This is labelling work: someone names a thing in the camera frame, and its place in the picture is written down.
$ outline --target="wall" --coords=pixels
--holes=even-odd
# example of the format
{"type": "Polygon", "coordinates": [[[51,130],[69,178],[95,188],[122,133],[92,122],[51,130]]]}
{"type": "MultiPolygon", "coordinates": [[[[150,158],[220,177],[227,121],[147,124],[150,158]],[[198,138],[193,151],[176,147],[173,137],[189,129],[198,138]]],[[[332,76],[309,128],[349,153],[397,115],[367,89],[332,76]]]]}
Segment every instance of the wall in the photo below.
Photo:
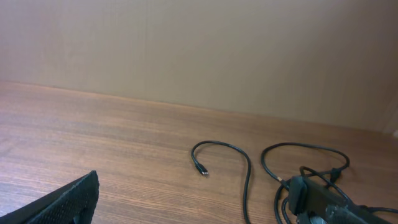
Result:
{"type": "Polygon", "coordinates": [[[398,105],[397,9],[2,0],[0,79],[383,131],[398,105]]]}

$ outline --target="cable connector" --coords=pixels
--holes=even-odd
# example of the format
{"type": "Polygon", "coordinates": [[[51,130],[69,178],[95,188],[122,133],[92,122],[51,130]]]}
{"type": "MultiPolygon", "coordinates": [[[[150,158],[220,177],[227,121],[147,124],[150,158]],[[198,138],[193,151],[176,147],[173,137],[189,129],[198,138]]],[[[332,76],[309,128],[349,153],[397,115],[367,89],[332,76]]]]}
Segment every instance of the cable connector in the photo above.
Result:
{"type": "Polygon", "coordinates": [[[209,174],[209,172],[207,172],[206,168],[202,164],[197,163],[195,164],[195,167],[201,175],[207,176],[209,174]]]}

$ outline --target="beige wall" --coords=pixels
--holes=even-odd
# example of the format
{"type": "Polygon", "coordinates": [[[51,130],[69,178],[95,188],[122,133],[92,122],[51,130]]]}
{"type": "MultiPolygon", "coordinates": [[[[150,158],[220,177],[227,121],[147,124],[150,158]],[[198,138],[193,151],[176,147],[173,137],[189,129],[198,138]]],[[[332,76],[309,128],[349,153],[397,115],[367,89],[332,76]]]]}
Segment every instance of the beige wall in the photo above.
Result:
{"type": "Polygon", "coordinates": [[[398,105],[397,9],[2,0],[0,79],[383,131],[398,105]]]}

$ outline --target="wooden table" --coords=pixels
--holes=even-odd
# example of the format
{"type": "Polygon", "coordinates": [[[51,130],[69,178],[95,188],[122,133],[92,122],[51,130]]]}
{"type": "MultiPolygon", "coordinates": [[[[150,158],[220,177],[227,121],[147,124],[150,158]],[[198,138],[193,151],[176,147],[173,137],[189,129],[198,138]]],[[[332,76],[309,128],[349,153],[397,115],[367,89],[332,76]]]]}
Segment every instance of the wooden table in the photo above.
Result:
{"type": "MultiPolygon", "coordinates": [[[[222,146],[203,147],[198,160],[210,176],[202,177],[190,150],[208,139],[239,146],[250,156],[252,223],[275,223],[279,183],[259,157],[265,147],[286,141],[345,152],[351,167],[338,185],[354,202],[398,208],[398,141],[387,135],[0,82],[0,215],[97,170],[93,223],[243,223],[246,161],[222,146]]],[[[267,163],[288,179],[300,166],[325,170],[342,159],[284,147],[271,151],[267,163]]]]}

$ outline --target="wood grain tabletop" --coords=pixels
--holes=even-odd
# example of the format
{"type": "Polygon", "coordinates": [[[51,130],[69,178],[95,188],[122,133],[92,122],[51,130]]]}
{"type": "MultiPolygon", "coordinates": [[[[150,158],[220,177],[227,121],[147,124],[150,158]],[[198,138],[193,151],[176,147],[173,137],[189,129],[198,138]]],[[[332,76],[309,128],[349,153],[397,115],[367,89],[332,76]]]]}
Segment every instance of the wood grain tabletop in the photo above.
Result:
{"type": "MultiPolygon", "coordinates": [[[[337,184],[358,205],[398,208],[398,140],[386,134],[300,121],[227,113],[116,96],[0,82],[0,216],[97,170],[93,223],[244,223],[247,164],[252,160],[248,211],[252,223],[275,223],[279,183],[260,163],[279,142],[333,147],[351,159],[337,184]]],[[[266,157],[284,179],[300,166],[327,170],[343,159],[286,146],[266,157]]],[[[381,213],[390,222],[391,214],[381,213]]]]}

